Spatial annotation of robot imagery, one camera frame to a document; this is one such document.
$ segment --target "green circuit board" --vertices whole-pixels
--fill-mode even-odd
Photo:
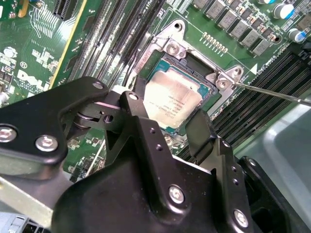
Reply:
[[[9,95],[8,102],[2,106],[80,78],[82,73],[79,69],[73,72],[79,56],[83,54],[87,45],[96,46],[100,34],[103,33],[103,26],[109,22],[109,17],[114,13],[113,7],[121,3],[117,0],[77,0],[72,16],[62,20],[53,14],[56,2],[57,0],[27,1],[25,16],[15,18],[7,17],[12,9],[8,8],[11,6],[4,6],[3,17],[0,17],[0,69],[11,78],[0,80],[0,84]],[[125,22],[129,19],[129,11],[132,10],[135,1],[125,2],[120,22],[113,29],[115,37],[120,35],[122,27],[126,26]],[[243,45],[242,39],[234,38],[230,31],[220,27],[219,19],[207,17],[207,7],[198,9],[193,2],[195,1],[167,0],[148,30],[151,37],[156,36],[174,20],[181,19],[186,25],[184,40],[223,70],[235,65],[242,66],[244,69],[242,80],[245,83],[254,80],[290,43],[293,43],[287,37],[290,29],[299,28],[310,35],[311,25],[301,28],[300,23],[310,14],[309,0],[283,1],[295,7],[295,13],[290,19],[273,18],[273,9],[276,4],[281,3],[280,0],[266,5],[258,4],[257,0],[241,0],[239,7],[233,10],[230,8],[232,0],[224,0],[226,11],[233,11],[239,20],[242,19],[241,12],[246,9],[252,10],[251,16],[254,18],[263,19],[261,28],[258,28],[256,33],[259,38],[267,41],[269,46],[261,55],[256,55],[254,46]],[[149,1],[146,9],[153,3],[154,0]],[[22,8],[24,9],[24,5],[18,4],[14,12],[18,15]],[[253,19],[245,20],[249,30],[252,30],[251,20]],[[95,22],[99,22],[97,28],[93,27]],[[263,28],[272,29],[268,37],[263,36]],[[128,38],[124,38],[125,43],[130,41],[135,30],[138,28],[135,28]],[[122,51],[120,50],[118,56],[122,56]],[[99,69],[105,62],[104,58],[107,57],[105,52],[100,54],[100,59],[91,64],[93,68],[91,74],[108,83],[116,73],[114,69],[117,62],[112,62],[105,76],[99,77],[97,68]],[[162,53],[154,52],[140,75],[149,77],[161,56]],[[204,109],[208,110],[212,104],[211,99]],[[99,142],[94,144],[93,138],[97,138]],[[72,173],[73,168],[81,166],[85,159],[93,158],[101,150],[103,138],[104,133],[97,130],[90,131],[83,138],[76,138],[69,146],[69,156],[64,164],[64,170]],[[100,153],[99,157],[104,159],[104,152]]]

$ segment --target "hole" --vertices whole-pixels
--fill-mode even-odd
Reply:
[[[163,148],[160,144],[157,144],[157,146],[155,147],[158,151],[163,151]]]
[[[135,94],[133,94],[133,93],[130,93],[128,96],[129,96],[132,100],[138,100],[138,96],[135,95]]]
[[[176,24],[174,25],[174,27],[175,27],[176,29],[178,29],[178,31],[181,31],[182,28],[183,28],[183,26],[182,26],[180,23],[176,23]]]
[[[93,86],[96,87],[97,89],[103,89],[103,85],[101,83],[93,83]]]
[[[104,122],[109,124],[113,121],[113,116],[112,115],[105,115],[104,116]]]
[[[233,179],[233,183],[234,183],[235,185],[239,185],[239,182],[238,182],[237,179]]]

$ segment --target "chip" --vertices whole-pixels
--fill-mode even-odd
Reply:
[[[241,3],[241,0],[233,0],[233,2],[230,4],[230,8],[232,10],[235,10],[239,6],[240,3]]]
[[[0,71],[0,79],[3,79],[4,78],[4,72],[3,71]]]
[[[202,10],[209,0],[193,0],[192,4],[195,8]]]
[[[235,13],[233,13],[232,11],[228,11],[222,18],[222,20],[219,22],[219,26],[221,26],[224,29],[228,29],[236,18],[237,15]]]
[[[256,54],[257,56],[262,55],[266,49],[270,46],[270,43],[266,40],[262,40],[254,49],[253,53]]]
[[[241,15],[241,18],[244,20],[247,20],[247,18],[253,13],[253,11],[249,8],[246,8],[243,14]]]
[[[239,39],[247,29],[248,29],[247,23],[241,20],[231,31],[231,35]]]
[[[11,83],[12,81],[12,75],[9,75],[9,74],[4,74],[4,78],[3,80],[7,81],[8,83]]]
[[[259,38],[259,34],[255,30],[251,30],[247,36],[242,40],[242,44],[246,47],[251,47],[254,42]]]
[[[262,33],[262,36],[264,38],[268,38],[268,36],[270,36],[270,34],[273,32],[273,29],[272,28],[267,28],[263,33]]]
[[[216,0],[211,7],[205,12],[205,14],[211,19],[216,19],[218,15],[225,9],[223,1]]]
[[[255,22],[252,24],[252,28],[257,30],[257,28],[263,23],[261,18],[257,18]]]
[[[146,85],[144,105],[150,119],[168,133],[179,128],[210,96],[210,88],[167,60],[160,60]]]

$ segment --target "motherboard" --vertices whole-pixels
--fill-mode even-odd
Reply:
[[[287,61],[289,47],[303,46],[310,31],[309,0],[4,1],[0,103],[4,107],[84,76],[128,89],[142,78],[145,108],[172,154],[195,162],[189,159],[185,125],[198,109],[208,113],[222,137],[238,138],[229,140],[234,147],[267,123],[240,137],[235,131],[226,136],[223,129],[240,121],[246,129],[250,117],[243,118],[242,111],[255,106],[250,99],[264,101],[252,94],[247,99],[248,92],[230,85],[228,77],[250,85],[265,82],[267,88],[296,96],[308,90],[308,72],[296,84],[287,83],[291,76],[263,77],[280,59]],[[279,86],[268,86],[274,82]],[[299,83],[304,88],[295,89]],[[231,120],[235,115],[238,120]],[[92,129],[68,147],[64,171],[71,181],[104,167],[103,131]]]

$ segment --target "screw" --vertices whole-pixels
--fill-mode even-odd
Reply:
[[[40,151],[51,152],[56,150],[56,148],[58,147],[58,142],[53,136],[43,135],[35,141],[35,146]]]
[[[128,94],[128,96],[129,96],[132,100],[138,100],[137,95],[134,95],[133,93]]]
[[[185,200],[185,196],[180,188],[171,186],[169,189],[170,198],[177,204],[181,204]]]
[[[256,163],[255,163],[255,161],[254,161],[254,160],[249,159],[248,161],[249,161],[249,163],[250,163],[251,165],[256,166]]]
[[[0,142],[11,142],[17,136],[15,130],[7,126],[0,126]]]
[[[103,89],[103,85],[101,85],[100,83],[93,83],[93,86],[97,89]]]
[[[170,43],[170,44],[167,46],[167,53],[168,53],[169,55],[174,56],[174,55],[178,54],[178,52],[179,52],[179,46],[178,46],[177,44],[175,44],[175,43]]]
[[[237,220],[237,222],[239,223],[239,225],[241,227],[248,227],[248,221],[246,216],[242,213],[242,211],[240,210],[235,210],[234,211],[234,217]]]

